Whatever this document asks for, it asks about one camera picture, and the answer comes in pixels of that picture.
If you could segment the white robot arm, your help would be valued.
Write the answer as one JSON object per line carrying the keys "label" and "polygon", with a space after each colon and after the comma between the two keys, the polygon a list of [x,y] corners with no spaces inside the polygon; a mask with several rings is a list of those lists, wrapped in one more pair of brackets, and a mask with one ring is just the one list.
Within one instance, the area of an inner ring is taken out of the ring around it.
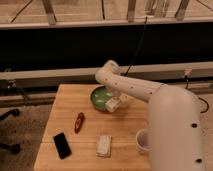
{"label": "white robot arm", "polygon": [[148,103],[151,171],[205,171],[198,96],[179,86],[121,76],[119,70],[109,60],[95,79]]}

